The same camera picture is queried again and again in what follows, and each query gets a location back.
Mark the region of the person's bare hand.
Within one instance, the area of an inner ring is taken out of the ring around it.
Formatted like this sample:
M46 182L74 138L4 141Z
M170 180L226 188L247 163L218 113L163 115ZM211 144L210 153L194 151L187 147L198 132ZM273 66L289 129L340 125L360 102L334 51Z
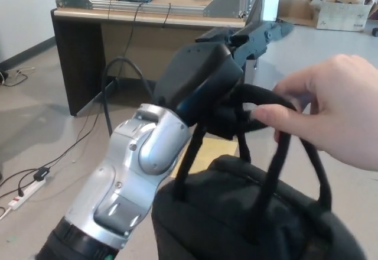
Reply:
M377 68L338 54L291 73L273 91L295 109L260 105L252 117L302 138L347 165L377 171Z

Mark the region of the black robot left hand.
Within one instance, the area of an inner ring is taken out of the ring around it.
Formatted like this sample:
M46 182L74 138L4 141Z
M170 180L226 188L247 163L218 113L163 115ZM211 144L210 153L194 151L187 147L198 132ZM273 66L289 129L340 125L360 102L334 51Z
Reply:
M159 115L153 136L185 140L198 122L226 139L265 128L242 109L243 68L292 29L285 21L213 28L179 49L154 90Z

